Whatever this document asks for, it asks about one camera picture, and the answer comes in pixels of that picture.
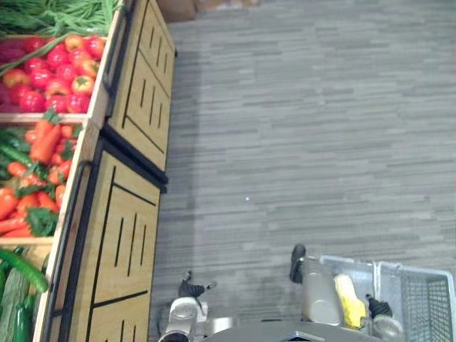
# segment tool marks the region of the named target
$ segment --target wooden panel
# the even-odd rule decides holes
[[[170,119],[170,94],[156,76],[154,68],[142,51],[141,42],[154,43],[155,32],[160,33],[164,46],[170,47],[167,34],[161,29],[161,24],[155,15],[153,1],[139,1],[133,17],[136,23],[132,27],[131,40],[128,45],[127,57],[120,77],[118,98],[112,118],[108,124],[123,138],[136,147],[146,158],[151,160],[161,170],[165,170],[167,136]],[[167,56],[165,49],[160,54]],[[172,72],[174,67],[174,52],[166,57],[167,66],[163,69]]]
[[[175,48],[172,45],[169,34],[165,33],[166,26],[160,20],[161,16],[162,14],[156,2],[147,1],[139,51],[146,59],[168,97],[170,97]]]
[[[100,161],[70,341],[145,341],[160,191],[112,155]]]
[[[48,260],[48,268],[46,270],[46,278],[52,279],[54,271],[55,271],[55,263],[56,257],[58,253],[59,241],[62,237],[62,229],[63,229],[63,221],[65,219],[65,215],[67,214],[67,207],[68,201],[70,197],[70,193],[73,190],[75,176],[76,176],[76,169],[78,164],[82,160],[92,160],[93,154],[95,152],[95,144],[98,139],[98,129],[96,125],[94,125],[91,121],[85,121],[83,123],[83,129],[79,135],[78,143],[76,145],[76,150],[73,157],[73,163],[71,165],[70,175],[68,176],[68,180],[66,183],[66,192],[63,196],[62,201],[62,209],[59,213],[58,223],[56,230],[53,236],[53,243],[51,247],[51,251],[49,253],[49,260]],[[86,170],[83,174],[83,179],[81,182],[81,187],[79,188],[78,192],[78,199],[76,201],[75,207],[75,214],[73,217],[73,221],[71,222],[71,228],[68,238],[68,245],[66,248],[65,260],[63,262],[62,271],[61,271],[61,282],[58,286],[53,286],[53,291],[58,291],[57,299],[56,299],[56,308],[59,309],[63,305],[63,300],[66,292],[66,284],[68,280],[68,273],[70,269],[70,261],[73,255],[73,246],[74,241],[76,240],[76,235],[78,232],[79,221],[81,218],[81,210],[83,205],[83,199],[86,193],[87,181],[89,176],[89,170]],[[50,238],[37,238],[40,242],[45,242]],[[37,316],[37,323],[35,326],[35,331],[33,335],[33,342],[41,341],[41,334],[43,333],[43,320],[46,313],[46,306],[48,305],[49,300],[49,292],[46,292],[44,295],[41,296],[40,306],[38,308],[38,316]]]

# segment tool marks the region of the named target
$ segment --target gray plastic basket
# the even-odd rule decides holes
[[[320,262],[335,276],[351,277],[356,294],[387,301],[403,325],[407,342],[452,342],[456,338],[453,277],[445,271],[388,262],[364,262],[323,255]]]

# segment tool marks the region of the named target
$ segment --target cucumber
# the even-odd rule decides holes
[[[2,248],[0,248],[0,259],[18,269],[36,287],[38,292],[46,292],[48,289],[46,277],[34,265],[21,256]]]
[[[24,247],[23,246],[17,246],[14,250],[13,253],[16,253],[18,255],[21,255],[24,252]],[[5,275],[8,276],[8,273],[11,271],[12,267],[10,264],[8,264],[6,261],[3,261],[0,264],[0,270],[5,272]]]
[[[11,175],[6,170],[6,168],[0,166],[0,180],[10,180]]]
[[[12,342],[16,322],[17,305],[29,292],[30,283],[17,269],[12,269],[6,279],[5,292],[1,300],[3,313],[0,319],[0,342]]]
[[[42,180],[45,180],[48,177],[47,170],[45,167],[43,167],[43,165],[32,162],[26,153],[15,149],[14,147],[2,142],[1,140],[0,140],[0,153],[2,155],[5,155],[9,159],[12,159],[17,162],[20,162],[21,164],[24,164],[29,169],[33,168],[33,171]]]
[[[16,309],[13,342],[30,342],[31,316],[24,304]]]
[[[28,294],[24,300],[24,307],[26,308],[26,310],[28,311],[28,313],[30,315],[33,313],[34,306],[35,306],[35,295]]]
[[[30,152],[30,144],[12,132],[0,130],[0,141],[16,148],[18,151]]]

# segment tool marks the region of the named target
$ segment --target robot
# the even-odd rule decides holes
[[[180,285],[179,295],[170,308],[167,328],[159,342],[193,342],[195,326],[204,321],[207,307],[197,297],[215,287],[190,284],[188,274]],[[263,321],[237,326],[233,318],[214,318],[206,321],[203,342],[380,342],[401,341],[386,329],[382,338],[369,336],[344,327],[343,309],[331,273],[318,260],[306,256],[302,244],[291,255],[290,280],[302,284],[301,322]]]

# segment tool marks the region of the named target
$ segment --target red tomato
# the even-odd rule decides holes
[[[3,76],[3,83],[7,88],[13,88],[16,84],[30,84],[30,78],[21,69],[11,69]]]
[[[100,37],[90,37],[85,41],[85,47],[95,60],[99,61],[103,55],[105,41]]]
[[[95,78],[97,77],[97,72],[99,68],[99,62],[95,62],[93,59],[85,59],[79,63],[78,71],[81,75],[86,75]]]
[[[87,113],[90,97],[71,94],[66,99],[66,109],[69,113]]]
[[[71,88],[68,82],[53,78],[48,82],[48,84],[46,84],[44,94],[46,97],[52,95],[70,95]]]
[[[68,54],[61,49],[53,49],[48,53],[46,60],[51,68],[55,69],[62,64],[68,63]]]
[[[52,95],[46,100],[46,110],[53,107],[57,113],[66,113],[66,96]]]
[[[27,53],[34,52],[46,45],[46,40],[39,37],[30,37],[24,41],[24,50]]]
[[[44,90],[53,75],[48,69],[35,69],[31,72],[30,78],[33,87]]]
[[[70,36],[65,38],[65,46],[68,52],[71,52],[75,48],[83,48],[84,38],[77,36],[75,34],[71,34]]]
[[[93,91],[95,82],[89,76],[78,76],[71,84],[71,90],[75,94],[90,95]]]
[[[21,101],[22,96],[28,91],[31,91],[31,86],[26,84],[16,84],[13,88],[11,88],[11,103],[18,105]]]
[[[85,59],[92,59],[92,56],[83,48],[75,48],[70,52],[68,59],[75,67],[78,67],[81,61]]]
[[[47,69],[47,68],[48,68],[48,64],[46,63],[46,61],[41,58],[38,58],[38,57],[30,58],[24,63],[24,70],[27,73],[31,73],[35,69]]]
[[[37,91],[28,91],[22,96],[19,107],[25,113],[43,112],[46,109],[44,96]]]
[[[61,80],[73,82],[76,76],[78,76],[78,72],[76,71],[76,68],[71,64],[62,64],[61,66],[57,67],[56,76]]]

